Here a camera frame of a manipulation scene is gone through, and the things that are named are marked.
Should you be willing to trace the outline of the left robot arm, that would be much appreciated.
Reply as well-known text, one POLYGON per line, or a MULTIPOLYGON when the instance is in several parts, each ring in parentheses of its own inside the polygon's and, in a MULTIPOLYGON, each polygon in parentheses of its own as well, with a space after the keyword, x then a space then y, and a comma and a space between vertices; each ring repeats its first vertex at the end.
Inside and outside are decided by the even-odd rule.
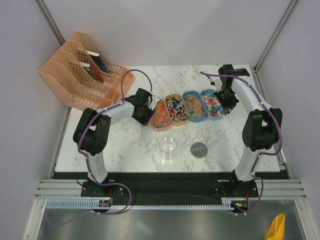
POLYGON ((110 127, 127 118, 133 118, 146 126, 155 113, 160 98, 147 90, 139 88, 134 95, 122 101, 98 110, 86 108, 80 117, 73 134, 77 150, 85 157, 88 177, 93 181, 92 191, 99 197, 106 196, 110 185, 104 181, 108 172, 105 167, 103 150, 105 149, 110 127))

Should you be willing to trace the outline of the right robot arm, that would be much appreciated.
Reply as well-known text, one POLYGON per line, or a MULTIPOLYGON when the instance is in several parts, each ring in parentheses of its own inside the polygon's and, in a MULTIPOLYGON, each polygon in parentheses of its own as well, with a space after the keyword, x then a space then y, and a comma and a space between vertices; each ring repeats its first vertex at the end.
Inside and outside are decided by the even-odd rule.
POLYGON ((247 119, 242 130, 242 141, 245 146, 238 166, 234 170, 235 181, 229 184, 229 191, 235 197, 247 191, 245 182, 254 179, 261 155, 272 155, 266 152, 274 144, 282 141, 281 124, 283 113, 279 108, 271 107, 258 93, 256 88, 242 77, 250 77, 245 68, 235 69, 231 64, 224 64, 218 70, 222 82, 221 90, 215 95, 223 115, 228 115, 242 102, 247 119))

